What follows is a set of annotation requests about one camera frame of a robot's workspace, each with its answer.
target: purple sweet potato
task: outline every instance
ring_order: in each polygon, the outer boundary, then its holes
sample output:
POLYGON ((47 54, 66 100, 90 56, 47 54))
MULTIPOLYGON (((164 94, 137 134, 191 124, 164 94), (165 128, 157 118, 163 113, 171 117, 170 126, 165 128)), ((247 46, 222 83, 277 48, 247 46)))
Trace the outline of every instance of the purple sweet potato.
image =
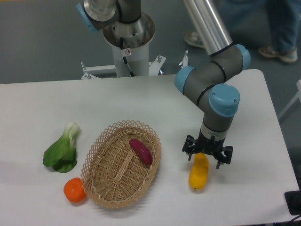
POLYGON ((146 165, 152 164, 152 155, 148 147, 145 146, 140 140, 131 139, 130 140, 131 148, 137 153, 139 159, 146 165))

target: person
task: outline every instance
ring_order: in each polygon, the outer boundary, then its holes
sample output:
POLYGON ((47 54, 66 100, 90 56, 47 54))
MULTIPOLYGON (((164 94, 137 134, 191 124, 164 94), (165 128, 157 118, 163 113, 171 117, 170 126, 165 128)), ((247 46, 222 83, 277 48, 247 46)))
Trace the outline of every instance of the person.
MULTIPOLYGON (((279 58, 286 63, 296 62, 301 0, 224 0, 218 11, 226 28, 231 32, 263 5, 266 5, 268 14, 271 45, 259 47, 259 53, 264 57, 279 58)), ((191 46, 204 48, 199 34, 195 31, 185 32, 184 40, 191 46)))

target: green leafy vegetable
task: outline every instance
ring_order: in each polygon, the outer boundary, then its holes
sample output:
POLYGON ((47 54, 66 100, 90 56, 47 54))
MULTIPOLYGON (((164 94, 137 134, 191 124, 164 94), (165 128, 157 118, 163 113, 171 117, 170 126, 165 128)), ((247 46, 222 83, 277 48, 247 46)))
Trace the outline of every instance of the green leafy vegetable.
POLYGON ((67 173, 76 165, 75 139, 80 132, 76 122, 66 124, 63 135, 45 152, 43 164, 60 173, 67 173))

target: shoe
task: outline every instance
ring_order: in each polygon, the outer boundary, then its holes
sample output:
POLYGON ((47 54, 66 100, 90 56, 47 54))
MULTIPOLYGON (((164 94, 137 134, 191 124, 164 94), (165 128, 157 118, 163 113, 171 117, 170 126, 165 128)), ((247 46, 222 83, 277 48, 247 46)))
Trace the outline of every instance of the shoe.
POLYGON ((197 32, 194 31, 187 31, 184 33, 184 41, 193 47, 197 48, 205 48, 200 36, 197 32))
POLYGON ((268 46, 268 47, 259 47, 258 51, 264 57, 268 57, 268 58, 277 57, 285 63, 294 63, 298 59, 297 48, 294 48, 290 52, 279 53, 274 51, 272 46, 268 46))

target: gray floor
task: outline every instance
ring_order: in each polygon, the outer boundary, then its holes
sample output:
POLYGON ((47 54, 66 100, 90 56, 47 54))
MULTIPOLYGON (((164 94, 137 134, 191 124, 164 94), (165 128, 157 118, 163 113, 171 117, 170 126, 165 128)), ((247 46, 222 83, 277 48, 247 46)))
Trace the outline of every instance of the gray floor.
MULTIPOLYGON (((75 8, 78 2, 0 2, 0 84, 77 80, 83 74, 81 61, 85 66, 113 64, 111 49, 102 33, 90 34, 84 27, 75 8)), ((150 15, 156 25, 150 60, 159 54, 165 56, 166 74, 178 71, 178 63, 187 48, 191 65, 202 67, 208 62, 204 50, 189 48, 182 40, 183 33, 193 29, 193 25, 181 0, 142 0, 142 6, 143 12, 150 15)), ((257 48, 269 45, 268 21, 263 9, 254 12, 231 36, 235 43, 249 49, 251 68, 264 73, 275 111, 279 113, 297 92, 296 82, 301 79, 300 60, 286 65, 259 55, 257 48)), ((301 165, 300 117, 301 107, 281 125, 296 167, 301 165)))

